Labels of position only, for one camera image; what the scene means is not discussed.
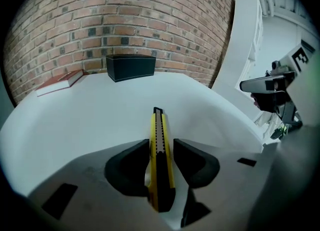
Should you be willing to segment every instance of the white surface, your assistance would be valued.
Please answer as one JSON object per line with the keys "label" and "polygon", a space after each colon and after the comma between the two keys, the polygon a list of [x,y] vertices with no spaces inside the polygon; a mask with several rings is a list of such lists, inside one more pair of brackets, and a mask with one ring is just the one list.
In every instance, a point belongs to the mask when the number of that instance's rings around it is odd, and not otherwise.
{"label": "white surface", "polygon": [[263,42],[257,61],[251,68],[249,79],[264,77],[271,70],[271,63],[279,61],[300,41],[297,37],[297,25],[280,17],[263,18]]}
{"label": "white surface", "polygon": [[28,195],[76,157],[149,138],[153,107],[164,109],[171,139],[262,150],[246,115],[184,74],[114,83],[101,73],[41,97],[31,92],[17,106],[0,131],[4,173],[15,191]]}
{"label": "white surface", "polygon": [[254,106],[254,100],[239,88],[239,80],[246,74],[243,70],[248,65],[249,56],[253,55],[252,61],[258,57],[260,42],[263,31],[261,22],[261,7],[259,0],[235,0],[234,18],[229,45],[222,62],[219,74],[213,84],[212,90],[231,102],[240,111],[255,121],[261,111]]}
{"label": "white surface", "polygon": [[8,96],[0,71],[0,129],[13,110],[14,106]]}

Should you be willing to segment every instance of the white wall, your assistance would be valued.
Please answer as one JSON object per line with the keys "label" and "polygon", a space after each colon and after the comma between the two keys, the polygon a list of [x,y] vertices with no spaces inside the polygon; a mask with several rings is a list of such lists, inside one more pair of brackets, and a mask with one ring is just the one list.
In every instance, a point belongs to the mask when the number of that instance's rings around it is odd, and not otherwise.
{"label": "white wall", "polygon": [[280,60],[300,42],[297,36],[298,26],[283,18],[263,18],[263,39],[255,65],[249,71],[250,79],[264,77],[271,70],[271,63]]}
{"label": "white wall", "polygon": [[7,94],[4,81],[0,72],[0,129],[4,125],[10,113],[14,110],[14,106]]}

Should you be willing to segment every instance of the black pad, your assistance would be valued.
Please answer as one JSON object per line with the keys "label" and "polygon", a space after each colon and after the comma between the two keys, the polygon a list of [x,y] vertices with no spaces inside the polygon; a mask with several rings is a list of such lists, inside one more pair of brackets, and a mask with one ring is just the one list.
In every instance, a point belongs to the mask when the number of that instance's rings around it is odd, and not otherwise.
{"label": "black pad", "polygon": [[256,165],[256,163],[257,163],[257,161],[250,160],[250,159],[247,159],[247,158],[240,158],[237,162],[241,163],[241,164],[244,164],[244,165],[249,165],[251,167],[254,167]]}
{"label": "black pad", "polygon": [[77,188],[76,185],[63,183],[42,205],[42,209],[59,220]]}
{"label": "black pad", "polygon": [[105,164],[104,176],[119,192],[126,196],[148,197],[145,173],[148,166],[149,139],[113,156]]}
{"label": "black pad", "polygon": [[181,227],[192,224],[209,214],[211,211],[201,202],[196,202],[194,192],[189,187],[188,196],[186,198],[183,217],[181,219]]}
{"label": "black pad", "polygon": [[220,170],[219,161],[213,155],[177,138],[173,140],[173,157],[185,181],[193,189],[209,185]]}

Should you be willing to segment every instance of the red book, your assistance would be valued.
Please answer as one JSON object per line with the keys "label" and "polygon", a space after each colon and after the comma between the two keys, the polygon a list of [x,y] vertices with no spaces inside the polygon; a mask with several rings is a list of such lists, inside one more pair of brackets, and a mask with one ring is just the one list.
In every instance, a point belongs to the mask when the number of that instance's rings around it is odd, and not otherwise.
{"label": "red book", "polygon": [[71,71],[50,78],[37,88],[36,94],[41,96],[58,90],[71,87],[80,77],[84,75],[82,70]]}

